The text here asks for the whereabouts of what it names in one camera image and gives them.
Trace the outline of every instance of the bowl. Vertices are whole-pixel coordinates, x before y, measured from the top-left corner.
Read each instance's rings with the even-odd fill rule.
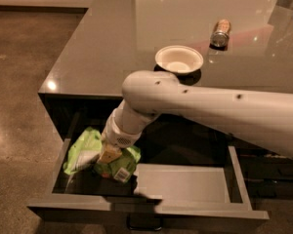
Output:
[[[203,56],[186,46],[168,46],[155,55],[156,64],[176,75],[188,75],[203,64]]]

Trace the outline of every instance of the soda can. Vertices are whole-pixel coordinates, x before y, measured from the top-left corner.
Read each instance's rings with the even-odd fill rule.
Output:
[[[230,39],[230,22],[227,19],[221,19],[214,27],[211,36],[211,45],[217,48],[224,48]]]

